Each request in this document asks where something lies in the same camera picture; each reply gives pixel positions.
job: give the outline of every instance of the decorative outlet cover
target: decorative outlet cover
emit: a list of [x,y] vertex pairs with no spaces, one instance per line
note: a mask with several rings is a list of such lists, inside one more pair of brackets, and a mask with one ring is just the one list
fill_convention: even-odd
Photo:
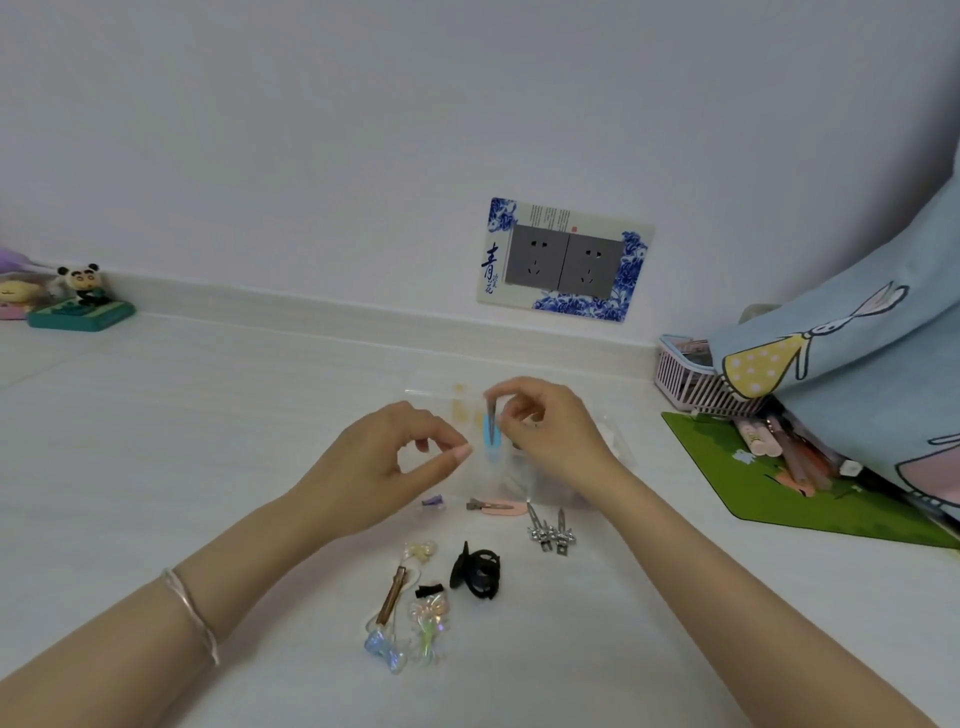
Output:
[[[604,250],[623,247],[613,289],[608,298],[560,293],[556,290],[513,285],[506,281],[507,258],[514,238],[514,228],[540,228],[569,233],[571,238],[589,236],[612,241]],[[487,237],[480,259],[480,281],[477,301],[513,308],[533,308],[565,313],[622,324],[634,295],[636,281],[643,267],[647,246],[653,239],[650,225],[629,223],[599,215],[585,215],[558,207],[544,207],[494,197],[487,219]]]

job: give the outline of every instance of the yellow polka dot dress print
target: yellow polka dot dress print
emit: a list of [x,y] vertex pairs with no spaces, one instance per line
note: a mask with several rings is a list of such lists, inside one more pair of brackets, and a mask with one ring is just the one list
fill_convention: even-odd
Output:
[[805,334],[795,333],[770,344],[728,354],[723,359],[724,375],[740,397],[755,400],[769,395],[777,389],[790,365],[806,354],[809,344]]

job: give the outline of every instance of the thin bracelet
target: thin bracelet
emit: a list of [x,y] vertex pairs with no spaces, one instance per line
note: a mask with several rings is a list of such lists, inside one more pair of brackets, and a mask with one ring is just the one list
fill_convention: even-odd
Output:
[[163,583],[171,592],[180,597],[183,606],[186,607],[187,614],[190,615],[190,621],[197,627],[200,638],[204,641],[204,647],[206,647],[206,650],[210,653],[213,665],[215,667],[219,666],[220,650],[217,647],[217,638],[213,634],[213,631],[206,626],[203,618],[197,614],[197,610],[193,606],[193,599],[190,598],[190,594],[186,591],[186,587],[183,586],[183,582],[180,581],[180,577],[177,576],[177,573],[172,569],[164,569],[161,575],[163,576]]

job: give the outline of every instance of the baseboard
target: baseboard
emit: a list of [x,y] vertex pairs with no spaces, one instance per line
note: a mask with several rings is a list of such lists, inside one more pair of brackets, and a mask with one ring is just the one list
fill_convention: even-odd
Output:
[[183,280],[114,273],[115,295],[146,313],[349,341],[652,379],[656,348]]

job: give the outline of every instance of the white wall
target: white wall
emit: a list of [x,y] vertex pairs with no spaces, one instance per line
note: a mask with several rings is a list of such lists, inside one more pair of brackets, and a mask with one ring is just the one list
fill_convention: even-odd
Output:
[[[943,179],[956,0],[6,0],[0,239],[649,341],[857,259]],[[474,301],[490,196],[658,228],[622,327]]]

